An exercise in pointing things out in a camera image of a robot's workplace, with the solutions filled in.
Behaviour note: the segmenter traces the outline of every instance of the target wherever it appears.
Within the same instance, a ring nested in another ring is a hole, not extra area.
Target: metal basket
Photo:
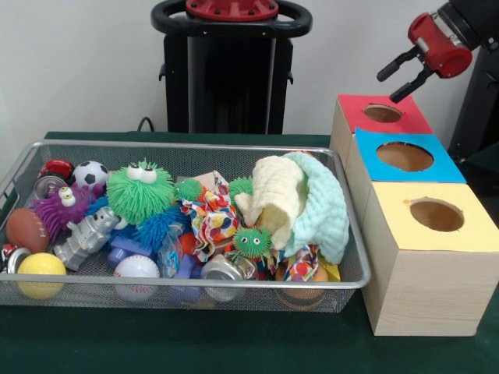
[[[14,204],[3,204],[10,214],[16,207],[29,205],[32,188],[42,165],[54,158],[65,158],[74,164],[87,160],[100,161],[110,170],[146,157],[177,177],[202,175],[218,170],[226,179],[251,175],[255,163],[262,157],[282,155],[298,148],[271,146],[210,146],[174,143],[117,143],[95,141],[44,140],[28,146],[16,160],[0,185],[0,194],[16,196]],[[314,311],[340,312],[356,289],[370,279],[370,268],[359,232],[356,216],[341,161],[327,149],[307,150],[336,175],[347,202],[350,217],[350,240],[345,257],[339,265],[341,282],[298,283],[277,281],[185,280],[164,278],[118,278],[106,261],[106,252],[91,255],[80,270],[67,276],[0,274],[1,305],[46,305],[72,307],[112,307],[145,309],[231,309],[253,311]],[[0,222],[0,244],[6,243],[5,220]],[[53,298],[33,300],[19,289],[18,282],[63,283]],[[145,302],[128,302],[120,298],[116,288],[123,285],[151,286],[156,291]],[[219,299],[238,298],[230,302]]]

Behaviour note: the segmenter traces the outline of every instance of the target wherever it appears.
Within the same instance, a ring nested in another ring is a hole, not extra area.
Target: green fuzzy toy
[[[204,188],[196,179],[186,179],[175,184],[175,198],[197,201],[203,197]]]
[[[107,189],[109,206],[134,225],[165,212],[174,199],[171,175],[145,159],[112,173]]]
[[[231,196],[231,204],[237,208],[235,204],[235,196],[240,193],[253,195],[253,178],[242,177],[236,178],[228,184],[228,194]]]
[[[271,254],[271,232],[266,228],[240,228],[232,242],[247,259],[261,259]]]

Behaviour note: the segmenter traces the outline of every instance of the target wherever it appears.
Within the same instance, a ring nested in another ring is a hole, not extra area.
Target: stacked boxes
[[[499,230],[429,129],[410,98],[338,98],[331,148],[370,256],[375,335],[474,335],[499,278]]]

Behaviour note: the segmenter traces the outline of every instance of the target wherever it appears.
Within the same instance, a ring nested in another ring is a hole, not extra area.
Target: googly eye
[[[156,182],[156,179],[157,179],[157,174],[153,168],[146,168],[144,171],[142,171],[142,174],[140,175],[140,181],[147,185],[152,185],[153,183]]]
[[[142,175],[143,169],[137,164],[130,164],[126,169],[128,179],[138,181]]]
[[[60,190],[59,190],[59,199],[62,199],[62,197],[64,195],[72,195],[73,194],[73,191],[71,190],[70,187],[62,187]]]
[[[115,226],[115,230],[122,230],[126,226],[128,226],[128,222],[125,221],[125,218],[120,217],[118,224]]]
[[[76,204],[76,197],[70,194],[64,195],[61,198],[61,203],[64,207],[69,208]]]

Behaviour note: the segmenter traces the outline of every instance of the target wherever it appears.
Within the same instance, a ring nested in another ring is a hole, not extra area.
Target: red box top
[[[339,95],[338,99],[352,133],[359,127],[371,132],[433,134],[412,97],[398,104],[388,96]]]

